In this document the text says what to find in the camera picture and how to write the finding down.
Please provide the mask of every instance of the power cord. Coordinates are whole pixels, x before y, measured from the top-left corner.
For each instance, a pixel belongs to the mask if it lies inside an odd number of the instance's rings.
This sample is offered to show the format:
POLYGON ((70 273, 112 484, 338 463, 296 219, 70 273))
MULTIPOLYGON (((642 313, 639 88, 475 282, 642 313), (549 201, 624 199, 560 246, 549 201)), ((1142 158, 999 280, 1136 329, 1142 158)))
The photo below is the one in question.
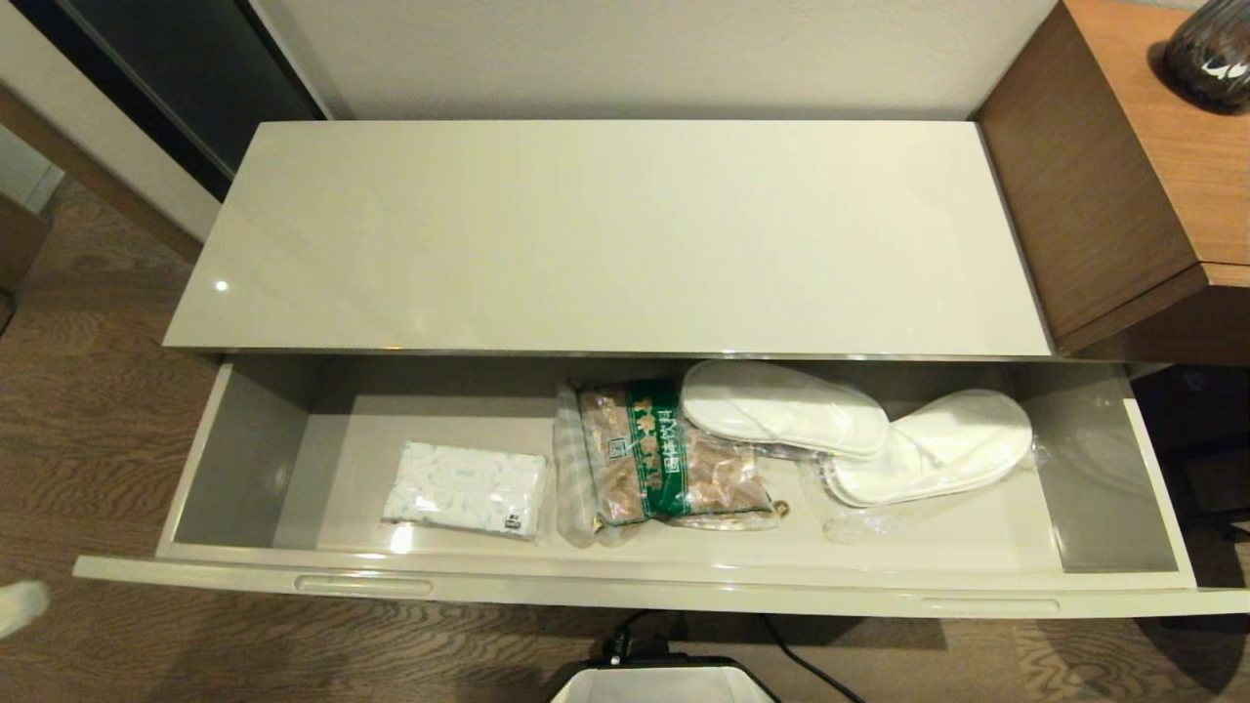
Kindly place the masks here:
MULTIPOLYGON (((664 613, 664 612, 665 610, 656 610, 648 608, 644 610, 638 610, 632 613, 630 617, 625 618, 625 622, 616 625, 616 629, 612 632, 611 638, 609 638, 608 642, 604 643, 604 657, 612 665, 628 663, 630 658, 630 644, 631 644, 631 638, 629 632, 630 625, 632 625, 635 622, 638 622, 639 618, 644 615, 650 615, 652 613, 664 613)), ((759 617, 760 622, 764 623, 764 628, 769 630, 770 635, 772 635, 772 640, 778 643, 778 647, 781 648, 781 652, 785 653, 785 655, 789 657, 791 660, 794 660, 794 663, 808 669, 809 672, 819 677, 820 680, 836 688, 839 693, 845 695, 852 703, 865 703, 864 699, 860 698, 858 693, 848 688, 840 680, 818 669, 814 664, 809 663, 802 657, 795 654, 790 649, 790 645, 785 643, 785 639, 781 637, 781 633, 778 630, 776 625, 772 624, 772 620, 768 615, 760 613, 759 617)))
POLYGON ((814 664, 809 663, 802 657, 799 657, 798 654, 795 654, 790 649, 790 647, 785 643, 785 639, 781 638, 781 633, 778 632, 778 628, 776 628, 776 625, 772 624, 772 619, 771 618, 769 618, 764 613, 760 613, 760 622, 764 623, 765 629, 768 629, 769 634, 772 635, 772 639, 778 643, 778 647, 781 648, 781 652, 784 652, 786 657, 790 657, 790 659, 792 659, 795 664, 799 664, 800 667, 802 667, 802 668, 808 669, 809 672, 816 674, 820 678, 820 680, 822 680, 822 682, 828 683, 829 685, 836 688, 838 692, 841 693, 842 695, 845 695, 849 700, 854 700, 854 703, 864 703, 864 699, 860 698, 858 693, 855 693, 854 690, 851 690, 850 688, 848 688, 845 684, 842 684, 842 682, 840 682, 840 680, 835 679, 834 677, 826 674, 825 672, 818 669, 814 664))

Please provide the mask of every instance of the cabinet top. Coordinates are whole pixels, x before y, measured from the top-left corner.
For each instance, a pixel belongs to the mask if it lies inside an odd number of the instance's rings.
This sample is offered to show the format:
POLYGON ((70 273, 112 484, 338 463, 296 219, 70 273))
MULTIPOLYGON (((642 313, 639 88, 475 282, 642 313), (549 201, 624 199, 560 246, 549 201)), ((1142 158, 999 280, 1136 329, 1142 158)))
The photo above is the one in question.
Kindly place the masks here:
POLYGON ((276 123, 165 343, 1051 354, 970 123, 276 123))

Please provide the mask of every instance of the white slipper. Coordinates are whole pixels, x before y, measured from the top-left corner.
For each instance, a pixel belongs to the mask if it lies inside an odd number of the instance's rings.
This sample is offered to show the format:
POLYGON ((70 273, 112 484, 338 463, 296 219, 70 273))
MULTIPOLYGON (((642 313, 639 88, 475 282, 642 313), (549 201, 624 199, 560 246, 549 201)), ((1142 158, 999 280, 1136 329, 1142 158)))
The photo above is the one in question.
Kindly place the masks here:
POLYGON ((695 365, 681 413, 718 437, 862 459, 881 452, 890 430, 885 410, 859 390, 761 362, 695 365))
POLYGON ((902 503, 994 483, 1031 449, 1032 425, 1015 400, 961 390, 896 420, 876 457, 828 460, 825 483, 850 505, 902 503))

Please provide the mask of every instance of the white cabinet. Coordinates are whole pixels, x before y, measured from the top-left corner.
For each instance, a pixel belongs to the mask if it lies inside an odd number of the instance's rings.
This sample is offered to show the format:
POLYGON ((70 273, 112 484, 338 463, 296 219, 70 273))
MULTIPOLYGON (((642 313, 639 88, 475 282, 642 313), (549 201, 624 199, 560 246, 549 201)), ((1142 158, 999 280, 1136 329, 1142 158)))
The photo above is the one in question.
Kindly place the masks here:
POLYGON ((1250 592, 1195 584, 1120 368, 1049 358, 971 125, 269 125, 166 341, 241 352, 220 370, 155 558, 82 557, 78 575, 858 615, 1250 612, 1250 592), (708 134, 724 159, 684 161, 714 158, 708 134), (638 159, 649 139, 656 154, 638 159), (790 173, 769 149, 809 170, 790 173), (551 168, 535 163, 548 153, 551 168), (886 165, 866 166, 870 154, 886 165), (746 178, 748 163, 768 178, 746 178), (629 178, 608 179, 616 169, 629 178), (838 191, 856 183, 871 185, 856 203, 838 191), (549 229, 558 215, 576 236, 549 229), (741 241, 768 223, 774 239, 741 241), (719 249, 711 224, 729 228, 719 249), (592 266, 588 241, 610 255, 592 266), (661 255, 669 278, 650 279, 665 241, 684 263, 661 255), (758 261, 742 275, 716 275, 749 251, 758 261), (576 273, 544 285, 566 268, 576 273), (535 543, 380 520, 405 442, 550 455, 562 379, 676 374, 689 357, 741 352, 856 384, 891 417, 964 388, 1002 390, 1034 422, 1038 467, 858 544, 824 538, 799 469, 780 460, 761 475, 791 512, 766 532, 648 523, 620 547, 581 548, 559 534, 556 499, 535 543), (965 360, 934 360, 950 357, 965 360))

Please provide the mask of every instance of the white drawer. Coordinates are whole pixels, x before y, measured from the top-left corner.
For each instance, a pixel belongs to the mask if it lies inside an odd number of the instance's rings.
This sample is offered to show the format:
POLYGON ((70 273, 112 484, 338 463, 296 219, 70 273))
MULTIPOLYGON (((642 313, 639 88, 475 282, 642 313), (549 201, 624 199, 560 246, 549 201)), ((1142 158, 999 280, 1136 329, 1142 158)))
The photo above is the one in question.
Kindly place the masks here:
POLYGON ((1138 617, 1250 612, 1201 589, 1119 367, 806 362, 892 417, 961 388, 1018 398, 1036 472, 912 529, 824 539, 795 468, 766 467, 782 527, 648 524, 578 548, 548 500, 536 543, 384 524, 404 442, 550 454, 560 379, 689 362, 239 355, 222 365, 151 560, 81 557, 89 578, 240 590, 494 603, 896 617, 1138 617))

